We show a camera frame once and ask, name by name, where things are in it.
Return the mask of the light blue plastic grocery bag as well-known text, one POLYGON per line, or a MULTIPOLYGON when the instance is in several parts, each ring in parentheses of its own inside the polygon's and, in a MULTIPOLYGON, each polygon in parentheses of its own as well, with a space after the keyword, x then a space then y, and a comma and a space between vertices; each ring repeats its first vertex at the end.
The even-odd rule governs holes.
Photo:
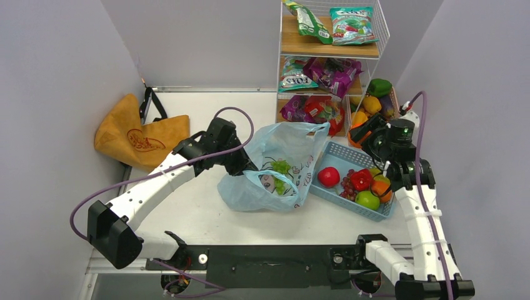
POLYGON ((329 128, 328 122, 262 127, 245 146, 257 169, 225 175, 217 185, 221 199, 233 211, 288 212, 302 206, 329 128))

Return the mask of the green toy grapes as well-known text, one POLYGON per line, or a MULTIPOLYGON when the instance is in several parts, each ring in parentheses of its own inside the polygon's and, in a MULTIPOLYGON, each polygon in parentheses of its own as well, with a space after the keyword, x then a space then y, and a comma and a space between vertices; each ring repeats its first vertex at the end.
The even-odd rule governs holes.
MULTIPOLYGON (((273 171, 283 176, 287 176, 289 170, 291 169, 291 166, 284 160, 273 161, 271 163, 271 166, 272 166, 273 171)), ((286 190, 285 182, 276 176, 273 176, 273 178, 274 178, 275 190, 277 194, 283 195, 286 190)))

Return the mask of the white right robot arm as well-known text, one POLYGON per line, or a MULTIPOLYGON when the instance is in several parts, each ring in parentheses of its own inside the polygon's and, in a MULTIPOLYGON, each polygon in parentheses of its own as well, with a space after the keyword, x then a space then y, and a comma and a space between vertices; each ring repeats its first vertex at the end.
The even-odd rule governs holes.
POLYGON ((430 163, 420 158, 420 145, 413 143, 414 127, 410 120, 388 121, 376 114, 349 132, 367 155, 384 164, 412 250, 409 261, 383 235, 360 235, 354 262, 361 268, 375 265, 391 281, 396 299, 472 299, 474 283, 462 278, 446 241, 434 173, 430 163))

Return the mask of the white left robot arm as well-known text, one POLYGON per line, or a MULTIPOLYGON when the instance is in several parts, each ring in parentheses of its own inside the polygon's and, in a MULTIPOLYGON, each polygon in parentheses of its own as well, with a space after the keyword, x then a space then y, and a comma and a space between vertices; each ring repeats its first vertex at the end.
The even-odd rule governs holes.
POLYGON ((136 259, 162 259, 172 269, 186 262, 186 243, 171 231, 139 232, 145 218, 171 193, 214 165, 230 176, 257 167, 241 147, 236 125, 215 117, 206 131, 182 140, 165 160, 129 191, 104 204, 94 202, 87 214, 87 240, 116 269, 136 259))

